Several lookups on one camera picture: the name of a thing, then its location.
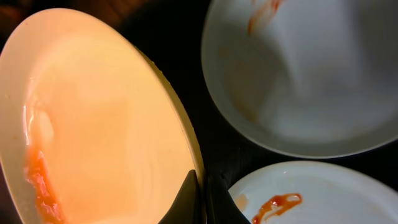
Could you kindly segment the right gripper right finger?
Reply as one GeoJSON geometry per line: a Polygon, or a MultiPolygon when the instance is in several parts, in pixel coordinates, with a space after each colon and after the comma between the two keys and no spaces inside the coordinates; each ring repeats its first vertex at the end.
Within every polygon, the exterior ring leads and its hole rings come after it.
{"type": "Polygon", "coordinates": [[[235,205],[220,176],[208,174],[206,181],[208,224],[250,224],[235,205]]]}

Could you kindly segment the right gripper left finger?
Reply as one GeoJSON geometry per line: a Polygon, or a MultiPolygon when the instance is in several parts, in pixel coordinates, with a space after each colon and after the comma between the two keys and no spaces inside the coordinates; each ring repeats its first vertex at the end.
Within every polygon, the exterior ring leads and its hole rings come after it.
{"type": "Polygon", "coordinates": [[[159,224],[202,224],[201,190],[194,170],[188,172],[172,206],[159,224]]]}

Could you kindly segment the yellow plate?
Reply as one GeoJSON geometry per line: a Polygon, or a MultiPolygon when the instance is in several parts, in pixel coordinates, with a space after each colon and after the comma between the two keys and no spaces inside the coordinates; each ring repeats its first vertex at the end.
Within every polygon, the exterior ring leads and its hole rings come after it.
{"type": "Polygon", "coordinates": [[[46,9],[1,51],[1,167],[22,223],[159,223],[203,159],[171,84],[99,19],[46,9]]]}

